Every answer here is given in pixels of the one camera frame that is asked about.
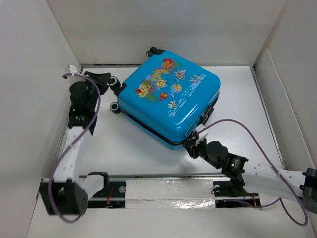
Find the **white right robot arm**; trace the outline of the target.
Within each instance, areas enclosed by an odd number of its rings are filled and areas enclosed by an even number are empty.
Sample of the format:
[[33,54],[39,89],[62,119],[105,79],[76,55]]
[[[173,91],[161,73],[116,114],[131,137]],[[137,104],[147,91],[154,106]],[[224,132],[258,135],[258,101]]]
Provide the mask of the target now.
[[201,157],[230,178],[229,189],[235,195],[242,192],[264,193],[287,200],[300,200],[305,210],[317,212],[317,171],[289,171],[260,165],[245,157],[232,154],[218,141],[199,143],[194,140],[185,146],[193,159]]

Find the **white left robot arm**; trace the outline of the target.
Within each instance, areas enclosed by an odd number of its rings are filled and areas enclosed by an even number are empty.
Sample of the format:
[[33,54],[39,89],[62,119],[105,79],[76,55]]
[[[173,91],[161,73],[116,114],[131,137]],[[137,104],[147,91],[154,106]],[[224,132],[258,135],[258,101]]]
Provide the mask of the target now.
[[82,81],[69,87],[71,105],[65,145],[50,177],[41,182],[39,189],[47,213],[57,215],[68,223],[72,221],[66,218],[67,215],[80,218],[85,214],[94,195],[103,197],[113,191],[106,172],[90,172],[80,180],[80,170],[95,130],[101,95],[118,83],[118,79],[110,73],[66,73],[63,78],[71,76],[81,77]]

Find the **blue hard-shell suitcase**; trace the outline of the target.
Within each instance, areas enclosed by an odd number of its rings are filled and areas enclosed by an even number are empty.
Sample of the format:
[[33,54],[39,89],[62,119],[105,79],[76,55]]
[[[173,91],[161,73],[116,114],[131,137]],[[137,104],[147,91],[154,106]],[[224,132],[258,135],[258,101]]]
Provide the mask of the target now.
[[145,63],[112,86],[117,101],[110,110],[178,148],[208,121],[219,98],[220,78],[167,50],[151,47],[146,55]]

